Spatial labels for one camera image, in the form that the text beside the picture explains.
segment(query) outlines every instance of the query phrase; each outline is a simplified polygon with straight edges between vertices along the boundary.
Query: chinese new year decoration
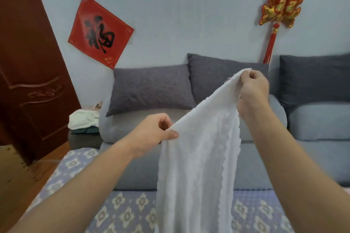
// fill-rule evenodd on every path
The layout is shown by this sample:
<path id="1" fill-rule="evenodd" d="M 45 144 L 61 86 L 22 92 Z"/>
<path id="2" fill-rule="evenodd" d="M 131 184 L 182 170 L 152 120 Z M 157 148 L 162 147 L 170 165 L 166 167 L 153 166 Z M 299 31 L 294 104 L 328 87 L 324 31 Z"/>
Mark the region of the chinese new year decoration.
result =
<path id="1" fill-rule="evenodd" d="M 134 29 L 94 0 L 81 0 L 68 42 L 113 69 Z"/>
<path id="2" fill-rule="evenodd" d="M 278 33 L 280 23 L 283 23 L 288 28 L 292 28 L 295 22 L 295 18 L 301 12 L 301 3 L 304 0 L 268 0 L 267 4 L 263 5 L 261 11 L 262 16 L 260 19 L 260 25 L 267 22 L 273 22 L 273 31 L 270 37 L 269 44 L 267 46 L 264 64 L 269 64 L 273 46 Z"/>

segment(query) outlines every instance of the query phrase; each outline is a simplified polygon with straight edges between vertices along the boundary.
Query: person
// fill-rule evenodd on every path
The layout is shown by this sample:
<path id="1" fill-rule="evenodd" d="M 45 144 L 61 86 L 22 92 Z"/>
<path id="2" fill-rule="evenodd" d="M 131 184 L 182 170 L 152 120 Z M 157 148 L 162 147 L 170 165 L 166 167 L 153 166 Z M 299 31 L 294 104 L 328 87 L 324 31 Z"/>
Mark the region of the person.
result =
<path id="1" fill-rule="evenodd" d="M 240 79 L 238 112 L 295 232 L 350 232 L 350 196 L 307 156 L 273 113 L 267 79 L 255 70 L 243 72 Z M 160 141 L 178 137 L 178 133 L 166 131 L 171 125 L 165 113 L 147 116 L 10 232 L 83 232 L 129 162 Z"/>

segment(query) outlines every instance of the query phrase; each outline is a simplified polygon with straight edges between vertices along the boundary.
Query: cloth fold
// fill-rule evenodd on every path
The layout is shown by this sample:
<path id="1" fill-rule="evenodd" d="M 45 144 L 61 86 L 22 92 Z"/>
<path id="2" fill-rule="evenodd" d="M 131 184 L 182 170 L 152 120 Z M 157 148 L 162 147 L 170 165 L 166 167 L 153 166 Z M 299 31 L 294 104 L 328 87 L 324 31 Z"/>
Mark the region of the cloth fold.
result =
<path id="1" fill-rule="evenodd" d="M 68 128 L 71 130 L 98 127 L 98 118 L 100 113 L 91 110 L 76 110 L 69 116 Z"/>
<path id="2" fill-rule="evenodd" d="M 244 70 L 170 128 L 180 134 L 178 139 L 162 142 L 155 232 L 232 232 L 241 142 L 236 105 Z"/>

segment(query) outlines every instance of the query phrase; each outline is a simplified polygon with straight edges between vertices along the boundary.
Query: door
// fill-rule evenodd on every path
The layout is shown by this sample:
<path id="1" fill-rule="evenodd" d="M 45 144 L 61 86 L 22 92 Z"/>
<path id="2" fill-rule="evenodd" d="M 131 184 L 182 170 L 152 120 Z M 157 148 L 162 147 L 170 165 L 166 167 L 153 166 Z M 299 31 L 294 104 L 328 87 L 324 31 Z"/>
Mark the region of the door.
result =
<path id="1" fill-rule="evenodd" d="M 67 141 L 80 104 L 41 0 L 0 2 L 0 109 L 19 152 L 38 160 Z"/>

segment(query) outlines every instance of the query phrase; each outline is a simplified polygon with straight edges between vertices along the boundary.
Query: white wall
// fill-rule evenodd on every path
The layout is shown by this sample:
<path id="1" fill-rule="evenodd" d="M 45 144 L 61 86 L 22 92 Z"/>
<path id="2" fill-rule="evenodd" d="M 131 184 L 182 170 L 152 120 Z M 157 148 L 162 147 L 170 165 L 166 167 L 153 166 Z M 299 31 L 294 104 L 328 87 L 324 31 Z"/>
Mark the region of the white wall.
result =
<path id="1" fill-rule="evenodd" d="M 116 65 L 121 68 L 182 64 L 187 53 L 258 62 L 271 28 L 258 25 L 266 0 L 96 1 L 135 29 Z M 80 103 L 102 100 L 112 87 L 112 70 L 67 42 L 80 0 L 42 2 Z M 295 26 L 280 28 L 274 55 L 349 52 L 349 11 L 349 0 L 305 0 Z"/>

